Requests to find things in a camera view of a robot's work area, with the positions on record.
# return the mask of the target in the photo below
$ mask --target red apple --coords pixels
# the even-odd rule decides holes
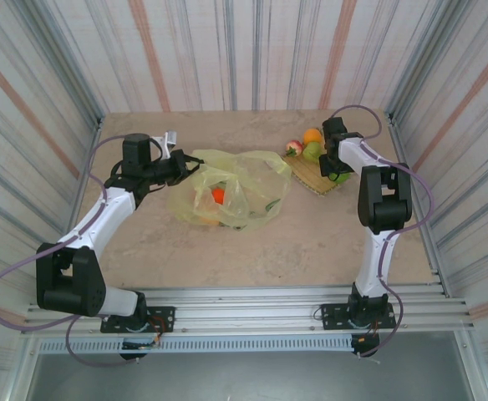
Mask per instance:
[[[303,145],[299,140],[291,140],[286,146],[287,156],[299,156],[303,152]]]

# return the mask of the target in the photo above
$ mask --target orange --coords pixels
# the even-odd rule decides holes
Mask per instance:
[[[218,205],[223,205],[224,204],[224,195],[226,192],[222,188],[216,188],[212,190],[212,197],[214,198],[214,201]]]
[[[309,128],[303,134],[303,144],[307,145],[309,142],[322,142],[322,135],[320,131],[316,128]]]

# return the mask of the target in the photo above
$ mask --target gray floor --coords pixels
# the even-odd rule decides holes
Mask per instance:
[[[398,334],[375,359],[380,364],[351,353],[161,354],[140,365],[88,368],[48,355],[40,357],[28,399],[472,399],[452,333]]]

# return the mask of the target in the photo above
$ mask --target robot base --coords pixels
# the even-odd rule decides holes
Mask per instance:
[[[138,333],[138,332],[173,332],[175,322],[174,307],[147,307],[147,318],[137,316],[109,316],[101,322],[101,332],[104,333]]]
[[[346,303],[327,303],[321,305],[322,323],[324,330],[379,330],[380,328],[394,328],[393,306],[388,303],[389,296],[366,297],[359,294],[354,283],[352,293]]]

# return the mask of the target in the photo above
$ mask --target striped curtain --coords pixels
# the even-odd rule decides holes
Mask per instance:
[[[460,3],[418,89],[395,110],[408,162],[431,185],[431,221],[453,295],[488,361],[488,0]]]
[[[382,109],[446,3],[36,2],[105,113]]]
[[[0,271],[64,233],[96,124],[25,11],[0,1]],[[8,275],[0,314],[23,324],[34,294],[34,266]],[[17,336],[0,326],[0,392]]]

